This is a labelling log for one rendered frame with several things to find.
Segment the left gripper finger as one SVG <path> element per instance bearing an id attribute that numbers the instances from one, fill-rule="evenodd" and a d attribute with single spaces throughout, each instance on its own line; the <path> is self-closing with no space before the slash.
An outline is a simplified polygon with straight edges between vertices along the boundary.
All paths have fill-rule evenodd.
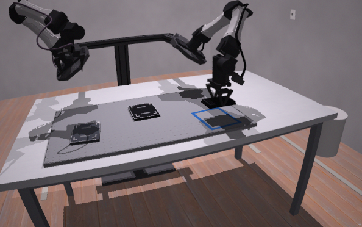
<path id="1" fill-rule="evenodd" d="M 215 90 L 215 95 L 213 96 L 213 94 L 212 94 L 212 92 L 211 92 L 211 84 L 210 83 L 208 83 L 208 84 L 205 84 L 206 85 L 206 87 L 207 87 L 207 89 L 208 89 L 208 91 L 209 91 L 209 93 L 210 93 L 210 96 L 212 97 L 212 98 L 214 98 L 214 97 L 217 97 L 217 92 L 216 92 L 216 90 Z"/>
<path id="2" fill-rule="evenodd" d="M 226 96 L 226 98 L 225 98 L 225 101 L 224 101 L 224 103 L 223 103 L 223 101 L 222 101 L 222 94 L 226 94 L 226 93 L 228 93 L 228 94 L 227 94 L 227 96 Z M 226 91 L 226 93 L 225 93 L 225 92 L 218 92 L 218 91 L 217 91 L 217 94 L 218 94 L 218 97 L 219 97 L 219 100 L 220 100 L 220 103 L 221 103 L 221 106 L 222 106 L 222 107 L 224 107 L 224 106 L 226 105 L 228 99 L 230 98 L 230 95 L 233 93 L 233 90 L 232 90 L 232 89 L 229 89 L 229 91 Z"/>

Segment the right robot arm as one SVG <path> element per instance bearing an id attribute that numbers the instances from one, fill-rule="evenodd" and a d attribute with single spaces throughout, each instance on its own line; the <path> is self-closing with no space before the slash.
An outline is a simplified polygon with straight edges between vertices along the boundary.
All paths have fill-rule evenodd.
<path id="1" fill-rule="evenodd" d="M 77 23 L 69 22 L 67 16 L 63 12 L 58 12 L 54 9 L 43 9 L 29 3 L 28 0 L 18 0 L 17 5 L 12 4 L 9 7 L 9 17 L 11 20 L 16 24 L 22 24 L 28 27 L 37 36 L 51 21 L 45 14 L 52 18 L 52 23 L 39 35 L 39 37 L 44 41 L 48 48 L 53 49 L 62 47 L 61 40 L 66 40 L 66 42 L 68 42 L 68 40 L 80 40 L 84 37 L 84 28 Z M 50 29 L 53 34 L 47 29 Z M 55 35 L 59 33 L 61 39 Z M 80 57 L 73 57 L 73 53 L 66 52 L 65 57 L 60 58 L 63 62 L 61 65 L 62 72 L 79 59 Z"/>

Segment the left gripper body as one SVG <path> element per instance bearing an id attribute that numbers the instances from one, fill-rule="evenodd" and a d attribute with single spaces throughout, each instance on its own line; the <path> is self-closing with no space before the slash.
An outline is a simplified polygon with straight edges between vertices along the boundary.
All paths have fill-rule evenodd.
<path id="1" fill-rule="evenodd" d="M 226 87 L 226 85 L 231 87 L 232 83 L 230 83 L 229 76 L 239 76 L 241 79 L 244 79 L 236 72 L 233 72 L 232 74 L 225 74 L 222 71 L 213 68 L 212 78 L 207 79 L 207 82 L 209 81 L 211 87 L 218 92 L 226 92 L 229 91 L 229 89 L 222 87 Z"/>

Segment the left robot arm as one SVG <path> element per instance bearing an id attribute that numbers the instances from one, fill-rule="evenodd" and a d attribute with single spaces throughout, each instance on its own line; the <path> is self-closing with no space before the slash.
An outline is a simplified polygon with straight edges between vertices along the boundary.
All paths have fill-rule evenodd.
<path id="1" fill-rule="evenodd" d="M 223 55 L 217 54 L 216 56 L 213 56 L 213 68 L 220 70 L 225 74 L 232 74 L 238 61 L 236 58 L 240 53 L 239 50 L 241 43 L 239 46 L 236 42 L 236 32 L 238 30 L 240 20 L 241 24 L 238 30 L 239 42 L 241 41 L 241 31 L 244 22 L 246 18 L 252 16 L 253 14 L 253 11 L 251 11 L 249 8 L 246 8 L 245 12 L 243 13 L 244 8 L 242 8 L 242 6 L 243 3 L 239 0 L 228 2 L 223 9 L 223 13 L 217 17 L 217 19 L 207 25 L 201 26 L 192 33 L 193 37 L 188 43 L 185 43 L 184 41 L 176 38 L 177 44 L 205 59 L 203 53 L 197 50 L 198 47 L 200 47 L 202 43 L 208 43 L 217 31 L 229 24 L 227 32 L 216 48 L 216 50 Z"/>

